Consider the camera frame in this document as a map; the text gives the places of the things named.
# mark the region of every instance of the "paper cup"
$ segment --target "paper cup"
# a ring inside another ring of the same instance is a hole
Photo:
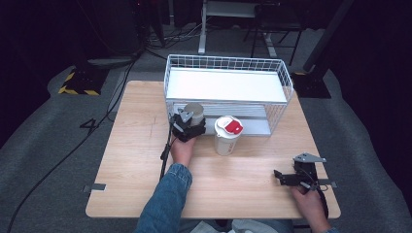
[[[234,116],[221,116],[215,122],[215,149],[220,155],[233,153],[234,146],[243,131],[240,120]]]

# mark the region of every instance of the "gray carpet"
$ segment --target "gray carpet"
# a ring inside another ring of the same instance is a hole
[[[290,72],[301,71],[322,31],[305,31]],[[237,28],[210,32],[206,55],[249,57],[252,38]],[[156,53],[197,54],[198,37]],[[289,60],[289,50],[277,50]],[[267,58],[264,48],[256,57]],[[129,80],[162,81],[165,60],[144,53]],[[13,212],[30,188],[86,135],[82,123],[99,121],[114,105],[116,86],[125,68],[111,70],[102,95],[57,94],[71,67],[49,83],[51,99],[23,123],[0,151],[0,232],[6,232]],[[326,171],[339,185],[335,189],[342,216],[331,223],[341,232],[410,232],[411,216],[401,192],[382,168],[368,134],[342,100],[339,83],[331,72],[324,78],[331,99],[300,99],[318,150],[327,159]],[[116,118],[116,111],[110,114]],[[113,123],[98,129],[29,196],[12,232],[131,232],[136,218],[86,216],[84,185],[92,184]]]

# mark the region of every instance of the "blue denim sleeve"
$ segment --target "blue denim sleeve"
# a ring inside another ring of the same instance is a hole
[[[191,173],[182,164],[172,164],[157,184],[137,223],[137,232],[178,232]]]

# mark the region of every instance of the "hand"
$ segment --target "hand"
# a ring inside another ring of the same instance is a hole
[[[189,167],[191,158],[193,157],[193,147],[196,142],[196,138],[192,138],[187,142],[182,142],[178,138],[173,137],[173,145],[170,150],[174,163],[181,163],[186,167]]]
[[[303,187],[292,186],[292,196],[296,200],[297,208],[309,222],[313,232],[324,232],[331,228],[325,217],[324,207],[318,191],[309,190],[302,194],[299,189]]]

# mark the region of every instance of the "white wire basket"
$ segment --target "white wire basket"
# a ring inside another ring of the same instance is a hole
[[[168,117],[188,103],[204,108],[206,134],[221,116],[241,120],[242,135],[270,136],[293,95],[283,60],[242,57],[168,56],[164,96]]]

